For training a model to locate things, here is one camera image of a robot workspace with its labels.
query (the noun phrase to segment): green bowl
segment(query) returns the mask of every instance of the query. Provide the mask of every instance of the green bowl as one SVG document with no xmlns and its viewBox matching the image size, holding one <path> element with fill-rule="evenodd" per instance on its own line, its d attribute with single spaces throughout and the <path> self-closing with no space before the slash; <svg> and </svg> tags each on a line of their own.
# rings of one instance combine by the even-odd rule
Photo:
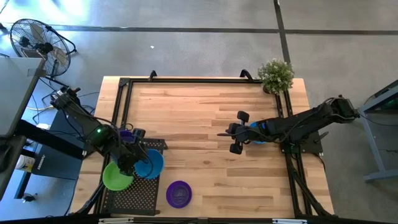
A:
<svg viewBox="0 0 398 224">
<path fill-rule="evenodd" d="M 133 176 L 130 177 L 120 174 L 120 169 L 114 162 L 108 164 L 102 173 L 102 181 L 104 182 L 105 187 L 114 191 L 128 188 L 133 180 Z"/>
</svg>

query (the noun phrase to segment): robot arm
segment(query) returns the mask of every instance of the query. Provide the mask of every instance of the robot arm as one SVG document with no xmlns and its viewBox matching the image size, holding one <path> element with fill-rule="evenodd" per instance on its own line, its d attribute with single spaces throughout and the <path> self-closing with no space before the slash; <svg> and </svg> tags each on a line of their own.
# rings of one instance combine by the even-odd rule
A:
<svg viewBox="0 0 398 224">
<path fill-rule="evenodd" d="M 331 123 L 350 123 L 358 118 L 358 112 L 353 108 L 349 99 L 343 97 L 329 98 L 315 108 L 295 114 L 287 118 L 270 118 L 256 122 L 256 127 L 245 126 L 249 115 L 243 111 L 238 112 L 241 124 L 231 123 L 226 130 L 227 134 L 235 140 L 230 151 L 241 154 L 243 144 L 249 141 L 299 143 L 309 134 Z"/>
<path fill-rule="evenodd" d="M 58 110 L 72 116 L 82 127 L 85 143 L 102 156 L 109 153 L 112 160 L 120 168 L 124 175 L 133 175 L 134 164 L 139 160 L 146 159 L 145 145 L 140 143 L 145 135 L 145 130 L 134 129 L 133 140 L 123 142 L 116 127 L 102 124 L 83 107 L 76 93 L 80 89 L 72 90 L 62 88 L 56 94 L 52 95 L 51 104 Z"/>
</svg>

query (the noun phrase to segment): electric fan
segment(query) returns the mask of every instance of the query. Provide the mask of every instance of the electric fan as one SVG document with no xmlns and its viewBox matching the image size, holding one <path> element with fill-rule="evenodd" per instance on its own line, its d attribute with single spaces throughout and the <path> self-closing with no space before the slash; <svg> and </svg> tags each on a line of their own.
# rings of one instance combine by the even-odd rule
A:
<svg viewBox="0 0 398 224">
<path fill-rule="evenodd" d="M 43 57 L 44 69 L 50 77 L 64 74 L 70 66 L 70 54 L 75 44 L 64 38 L 51 26 L 33 19 L 20 19 L 10 30 L 12 48 L 20 57 Z M 69 51 L 65 41 L 73 45 Z"/>
</svg>

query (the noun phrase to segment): black mesh tray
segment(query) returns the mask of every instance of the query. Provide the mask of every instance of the black mesh tray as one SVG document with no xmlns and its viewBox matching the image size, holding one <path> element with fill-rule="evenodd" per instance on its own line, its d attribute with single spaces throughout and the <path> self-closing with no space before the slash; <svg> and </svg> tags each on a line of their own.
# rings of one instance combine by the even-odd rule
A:
<svg viewBox="0 0 398 224">
<path fill-rule="evenodd" d="M 161 154 L 167 149 L 164 139 L 143 139 L 143 143 Z M 126 190 L 117 192 L 105 189 L 101 213 L 156 215 L 158 189 L 159 177 L 152 180 L 136 178 Z"/>
</svg>

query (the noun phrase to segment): blue bowl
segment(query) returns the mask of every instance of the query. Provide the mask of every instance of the blue bowl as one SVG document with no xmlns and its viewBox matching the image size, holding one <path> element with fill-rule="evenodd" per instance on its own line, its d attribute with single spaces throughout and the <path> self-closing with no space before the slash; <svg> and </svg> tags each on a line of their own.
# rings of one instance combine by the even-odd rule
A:
<svg viewBox="0 0 398 224">
<path fill-rule="evenodd" d="M 251 123 L 250 127 L 252 127 L 252 128 L 257 127 L 257 123 L 256 122 Z M 267 143 L 267 142 L 261 142 L 261 141 L 253 141 L 253 142 L 256 143 L 256 144 L 265 144 L 265 143 Z"/>
<path fill-rule="evenodd" d="M 149 159 L 154 164 L 152 172 L 150 172 L 152 164 L 149 161 L 138 161 L 134 164 L 134 168 L 136 169 L 136 173 L 139 177 L 145 179 L 154 179 L 158 177 L 164 169 L 164 158 L 161 153 L 155 149 L 148 149 L 147 154 Z"/>
</svg>

